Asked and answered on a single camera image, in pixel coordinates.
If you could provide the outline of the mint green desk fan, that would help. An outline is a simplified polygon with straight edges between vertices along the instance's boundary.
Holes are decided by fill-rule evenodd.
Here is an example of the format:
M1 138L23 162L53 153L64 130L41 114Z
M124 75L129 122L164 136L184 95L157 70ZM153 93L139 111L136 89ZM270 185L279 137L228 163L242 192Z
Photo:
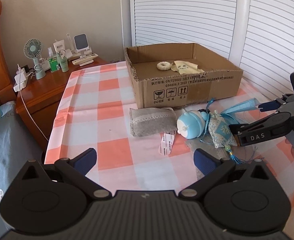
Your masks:
M41 52L42 43L36 38L31 38L30 40L28 40L23 47L23 53L25 57L33 60L33 69L35 73L35 78L37 80L40 80L45 76L45 71L42 67L44 64L44 59L40 57Z

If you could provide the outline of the white curved pole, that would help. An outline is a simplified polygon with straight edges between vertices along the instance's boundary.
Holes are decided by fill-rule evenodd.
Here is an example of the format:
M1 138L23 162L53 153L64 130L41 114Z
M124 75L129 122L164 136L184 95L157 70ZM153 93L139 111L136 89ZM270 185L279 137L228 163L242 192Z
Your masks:
M229 52L229 61L240 65L244 50L250 12L250 0L236 0L234 31Z

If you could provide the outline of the grey sachet pillow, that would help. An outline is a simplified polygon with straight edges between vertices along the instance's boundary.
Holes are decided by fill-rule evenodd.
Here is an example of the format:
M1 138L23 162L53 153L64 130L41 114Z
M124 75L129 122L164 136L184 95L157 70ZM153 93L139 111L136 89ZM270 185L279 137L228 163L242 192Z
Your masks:
M134 137L177 131L176 122L176 114L170 107L129 109L130 133Z
M197 138L187 140L185 144L193 153L198 180L215 170L220 165L220 159L230 159L223 148L215 148L213 145L200 142Z

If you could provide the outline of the light blue face mask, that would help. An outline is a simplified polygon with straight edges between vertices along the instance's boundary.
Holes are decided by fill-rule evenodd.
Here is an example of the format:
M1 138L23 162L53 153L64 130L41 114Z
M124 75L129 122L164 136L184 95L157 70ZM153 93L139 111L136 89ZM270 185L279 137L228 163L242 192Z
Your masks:
M251 98L223 110L220 114L224 117L228 116L236 120L236 113L255 110L259 104L260 102L256 98Z

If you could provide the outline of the cream knitted scrunchie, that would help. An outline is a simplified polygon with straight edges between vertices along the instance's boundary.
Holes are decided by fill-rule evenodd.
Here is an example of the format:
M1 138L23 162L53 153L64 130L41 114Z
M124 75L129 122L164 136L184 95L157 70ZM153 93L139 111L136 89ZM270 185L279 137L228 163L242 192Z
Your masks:
M157 69L160 71L167 71L171 69L171 63L167 61L159 62L157 64Z

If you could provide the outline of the white red-printed small packet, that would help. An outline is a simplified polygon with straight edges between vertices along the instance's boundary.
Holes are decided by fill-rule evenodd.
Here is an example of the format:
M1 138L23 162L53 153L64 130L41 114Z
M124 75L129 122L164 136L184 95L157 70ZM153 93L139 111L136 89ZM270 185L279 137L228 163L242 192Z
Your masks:
M166 156L171 153L175 137L176 131L167 132L162 135L161 144L158 151L161 155Z

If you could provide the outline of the blue embroidered sachet with tassel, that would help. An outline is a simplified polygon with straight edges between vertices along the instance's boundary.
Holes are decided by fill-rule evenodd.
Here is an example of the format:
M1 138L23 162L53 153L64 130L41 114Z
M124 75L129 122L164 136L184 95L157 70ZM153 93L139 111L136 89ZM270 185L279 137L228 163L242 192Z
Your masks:
M210 105L215 101L214 98L210 99L204 109L209 113L209 122L206 133L201 136L200 141L206 144L213 145L215 148L223 148L229 155L230 159L236 164L248 163L246 160L239 159L232 150L232 146L237 146L236 140L229 129L231 124L240 124L237 119L222 116L217 110L210 111Z

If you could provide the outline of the light blue round doll toy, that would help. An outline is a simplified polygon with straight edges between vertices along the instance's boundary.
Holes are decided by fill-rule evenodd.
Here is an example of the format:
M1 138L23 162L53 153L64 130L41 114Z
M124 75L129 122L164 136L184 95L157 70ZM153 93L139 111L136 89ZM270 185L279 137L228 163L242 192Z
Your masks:
M177 119L177 133L186 139L195 139L206 133L209 113L204 109L187 111Z

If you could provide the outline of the white wifi router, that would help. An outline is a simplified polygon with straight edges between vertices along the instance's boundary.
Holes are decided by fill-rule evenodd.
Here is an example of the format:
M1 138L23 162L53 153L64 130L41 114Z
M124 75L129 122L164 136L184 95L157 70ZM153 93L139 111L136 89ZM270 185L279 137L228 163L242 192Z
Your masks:
M68 42L69 42L71 52L73 54L79 54L79 52L77 51L76 46L75 46L74 37L71 36L69 33L67 33L67 39L68 39Z

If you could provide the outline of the white phone stand with screen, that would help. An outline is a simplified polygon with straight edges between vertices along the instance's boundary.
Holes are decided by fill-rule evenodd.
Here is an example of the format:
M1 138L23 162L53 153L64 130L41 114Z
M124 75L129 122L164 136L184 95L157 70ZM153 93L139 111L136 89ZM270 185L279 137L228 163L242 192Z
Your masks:
M90 50L86 34L78 34L74 36L76 52L80 53L80 57L85 57L86 51Z

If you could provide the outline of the brown cardboard box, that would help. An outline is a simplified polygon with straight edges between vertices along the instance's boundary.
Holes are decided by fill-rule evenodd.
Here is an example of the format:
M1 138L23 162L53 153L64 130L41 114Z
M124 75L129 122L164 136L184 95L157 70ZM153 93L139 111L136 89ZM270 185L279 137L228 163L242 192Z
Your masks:
M236 96L242 69L197 43L127 47L125 58L138 108L184 107ZM197 65L200 72L180 74L157 68L160 62Z

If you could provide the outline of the yellow cleaning cloth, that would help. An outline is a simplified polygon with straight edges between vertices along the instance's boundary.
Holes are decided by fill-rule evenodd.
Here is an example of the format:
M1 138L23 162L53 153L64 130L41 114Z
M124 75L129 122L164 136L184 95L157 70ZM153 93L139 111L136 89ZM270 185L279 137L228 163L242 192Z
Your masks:
M197 64L188 61L174 61L171 70L178 72L180 75L204 73L204 70L198 68Z

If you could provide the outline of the white power strip with charger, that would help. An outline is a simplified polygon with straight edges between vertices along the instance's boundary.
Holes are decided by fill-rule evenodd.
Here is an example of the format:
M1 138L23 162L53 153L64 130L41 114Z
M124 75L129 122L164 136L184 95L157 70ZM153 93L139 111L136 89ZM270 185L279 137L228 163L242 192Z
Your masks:
M17 66L18 70L16 71L16 75L14 76L14 92L19 92L24 89L27 86L29 78L34 75L34 69L31 69L27 72L25 67L20 67L19 64L17 64Z

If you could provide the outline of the green clear bottle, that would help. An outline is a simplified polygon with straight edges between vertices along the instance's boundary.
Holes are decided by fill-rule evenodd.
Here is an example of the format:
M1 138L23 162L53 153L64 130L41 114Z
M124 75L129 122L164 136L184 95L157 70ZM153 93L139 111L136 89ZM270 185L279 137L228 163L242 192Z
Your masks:
M48 62L50 65L50 71L51 72L55 72L58 70L58 61L57 61L57 57L56 56L52 56L50 58L48 58Z

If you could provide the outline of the blue grey bed sheet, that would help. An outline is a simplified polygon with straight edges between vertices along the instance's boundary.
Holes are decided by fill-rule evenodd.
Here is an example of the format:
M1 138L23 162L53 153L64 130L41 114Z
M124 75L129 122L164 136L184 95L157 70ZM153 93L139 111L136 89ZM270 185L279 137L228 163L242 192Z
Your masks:
M42 149L15 112L15 102L0 106L0 202L20 168L29 159L40 161ZM0 215L0 238L7 231Z

